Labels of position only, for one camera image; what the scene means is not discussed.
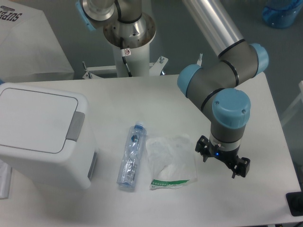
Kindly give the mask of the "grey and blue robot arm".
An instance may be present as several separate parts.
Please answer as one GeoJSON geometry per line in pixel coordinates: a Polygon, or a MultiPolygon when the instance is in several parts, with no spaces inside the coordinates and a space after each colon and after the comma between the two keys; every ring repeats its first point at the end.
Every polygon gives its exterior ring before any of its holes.
{"type": "MultiPolygon", "coordinates": [[[[245,177],[250,159],[238,151],[250,117],[250,99],[237,86],[263,72],[268,53],[260,44],[248,44],[218,0],[186,0],[184,5],[218,56],[218,63],[203,69],[199,63],[185,67],[177,85],[210,121],[210,136],[197,141],[196,152],[204,160],[216,158],[245,177]]],[[[149,63],[131,60],[134,50],[148,45],[155,24],[143,13],[140,0],[80,0],[78,11],[90,29],[103,28],[117,48],[116,70],[120,77],[145,76],[149,63]]]]}

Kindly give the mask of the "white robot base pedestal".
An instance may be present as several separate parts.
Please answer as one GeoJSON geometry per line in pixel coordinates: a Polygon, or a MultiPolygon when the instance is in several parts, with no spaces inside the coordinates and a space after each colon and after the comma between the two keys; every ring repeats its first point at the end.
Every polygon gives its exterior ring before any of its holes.
{"type": "Polygon", "coordinates": [[[115,64],[110,66],[87,67],[83,62],[84,79],[99,79],[112,74],[115,77],[146,77],[164,75],[164,67],[169,59],[160,56],[155,62],[150,61],[150,45],[138,48],[120,49],[113,47],[115,64]]]}

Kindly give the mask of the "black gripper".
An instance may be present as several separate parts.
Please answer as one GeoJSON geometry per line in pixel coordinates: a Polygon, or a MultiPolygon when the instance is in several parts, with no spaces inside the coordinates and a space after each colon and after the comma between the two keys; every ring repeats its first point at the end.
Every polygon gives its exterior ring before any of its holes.
{"type": "Polygon", "coordinates": [[[203,157],[203,162],[206,162],[209,157],[214,157],[225,163],[232,170],[232,179],[235,176],[245,178],[250,170],[250,159],[239,158],[239,148],[240,140],[225,143],[216,138],[208,139],[202,135],[196,143],[195,151],[203,157]]]}

